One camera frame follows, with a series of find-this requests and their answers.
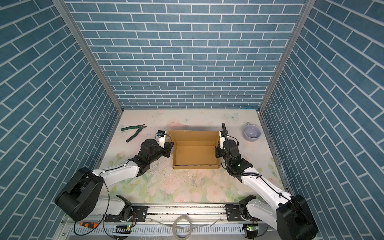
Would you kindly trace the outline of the brown cardboard box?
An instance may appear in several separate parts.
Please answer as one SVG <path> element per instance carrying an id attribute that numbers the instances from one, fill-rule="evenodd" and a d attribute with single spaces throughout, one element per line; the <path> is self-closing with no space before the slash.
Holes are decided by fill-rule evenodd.
<path id="1" fill-rule="evenodd" d="M 218 169 L 220 160 L 215 148 L 219 146 L 218 131 L 170 131 L 174 143 L 173 169 Z"/>

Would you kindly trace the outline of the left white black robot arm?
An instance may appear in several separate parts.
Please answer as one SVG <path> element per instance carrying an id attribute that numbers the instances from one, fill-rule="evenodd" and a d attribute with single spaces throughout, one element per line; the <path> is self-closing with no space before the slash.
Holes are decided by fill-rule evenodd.
<path id="1" fill-rule="evenodd" d="M 147 139 L 141 144 L 139 153 L 123 164 L 97 170 L 81 168 L 58 193 L 55 204 L 75 222 L 89 215 L 112 216 L 118 222 L 130 221 L 133 218 L 131 202 L 121 195 L 101 196 L 102 189 L 142 176 L 151 163 L 170 157 L 173 146 L 173 142 Z"/>

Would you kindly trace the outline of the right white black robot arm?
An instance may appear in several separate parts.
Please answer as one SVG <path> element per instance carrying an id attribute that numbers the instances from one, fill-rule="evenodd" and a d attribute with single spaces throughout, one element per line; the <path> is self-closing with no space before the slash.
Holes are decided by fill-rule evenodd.
<path id="1" fill-rule="evenodd" d="M 259 200 L 249 195 L 239 202 L 236 209 L 243 220 L 261 220 L 275 229 L 283 240 L 312 240 L 317 235 L 319 229 L 305 198 L 293 196 L 264 178 L 241 157 L 238 142 L 220 137 L 215 155 L 223 158 L 230 176 L 261 197 Z"/>

